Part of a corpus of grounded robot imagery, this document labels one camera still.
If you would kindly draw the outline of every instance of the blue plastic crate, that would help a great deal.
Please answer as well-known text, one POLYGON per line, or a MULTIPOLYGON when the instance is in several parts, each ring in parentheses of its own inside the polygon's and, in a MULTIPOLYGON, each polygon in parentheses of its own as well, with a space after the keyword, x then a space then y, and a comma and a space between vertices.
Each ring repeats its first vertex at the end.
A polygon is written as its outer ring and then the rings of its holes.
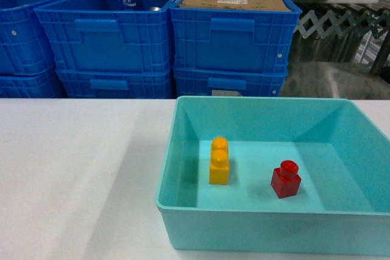
POLYGON ((212 96, 217 93, 213 91, 222 90, 225 95, 239 92, 242 96, 277 97, 286 76, 286 71, 280 74, 255 74, 174 67, 177 96, 212 96))
POLYGON ((389 158, 390 140, 348 100, 180 97, 156 202, 179 249, 390 256, 389 158), (217 136, 228 185, 208 184, 217 136), (283 160, 302 182, 279 199, 283 160))
POLYGON ((68 97, 99 99, 170 99, 172 73, 126 74, 57 70, 68 97))
POLYGON ((0 97, 66 97, 54 66, 34 76, 0 76, 0 97))
POLYGON ((57 69, 164 73, 173 59, 172 0, 61 0, 35 9, 51 43, 57 69), (149 11, 161 7, 160 11, 149 11))
POLYGON ((0 74, 29 76, 52 66, 52 49, 33 11, 49 1, 0 0, 0 74))
POLYGON ((252 73, 283 73, 302 11, 291 12, 171 8, 174 66, 252 73))

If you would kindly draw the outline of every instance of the table surface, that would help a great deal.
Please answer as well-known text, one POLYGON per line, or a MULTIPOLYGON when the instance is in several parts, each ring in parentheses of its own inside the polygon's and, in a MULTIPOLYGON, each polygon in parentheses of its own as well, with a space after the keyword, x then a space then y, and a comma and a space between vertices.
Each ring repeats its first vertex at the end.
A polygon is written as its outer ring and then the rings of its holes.
MULTIPOLYGON (((390 137, 390 100, 355 103, 390 137)), ((0 259, 311 259, 172 248, 155 193, 174 105, 0 99, 0 259)))

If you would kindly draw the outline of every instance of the yellow lego block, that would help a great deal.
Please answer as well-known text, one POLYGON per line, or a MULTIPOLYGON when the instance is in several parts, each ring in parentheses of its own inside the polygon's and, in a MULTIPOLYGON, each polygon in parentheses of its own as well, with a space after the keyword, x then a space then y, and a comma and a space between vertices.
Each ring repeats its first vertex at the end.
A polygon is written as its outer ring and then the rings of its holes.
POLYGON ((211 150, 209 184, 227 185, 229 182, 229 154, 226 150, 211 150))
POLYGON ((217 149, 223 149, 226 150, 227 153, 229 153, 229 147, 226 138, 217 137, 213 140, 213 142, 211 143, 211 151, 217 149))

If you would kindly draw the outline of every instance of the cardboard lid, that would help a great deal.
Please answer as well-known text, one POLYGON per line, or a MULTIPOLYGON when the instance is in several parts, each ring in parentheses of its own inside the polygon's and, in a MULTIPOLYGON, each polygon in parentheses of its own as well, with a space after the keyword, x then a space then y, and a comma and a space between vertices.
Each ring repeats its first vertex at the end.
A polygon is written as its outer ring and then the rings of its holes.
POLYGON ((230 9, 230 10, 264 10, 271 12, 290 12, 283 0, 184 0, 182 8, 194 9, 230 9))

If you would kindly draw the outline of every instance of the label sticker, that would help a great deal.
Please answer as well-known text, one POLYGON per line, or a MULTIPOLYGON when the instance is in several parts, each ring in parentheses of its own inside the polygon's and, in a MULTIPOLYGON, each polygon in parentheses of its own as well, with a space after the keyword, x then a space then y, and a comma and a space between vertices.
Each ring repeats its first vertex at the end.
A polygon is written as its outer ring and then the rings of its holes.
POLYGON ((238 91, 224 91, 224 90, 212 90, 211 91, 212 96, 219 96, 219 97, 242 97, 243 95, 238 91))
POLYGON ((248 4, 248 0, 217 0, 217 3, 226 3, 226 4, 248 4))

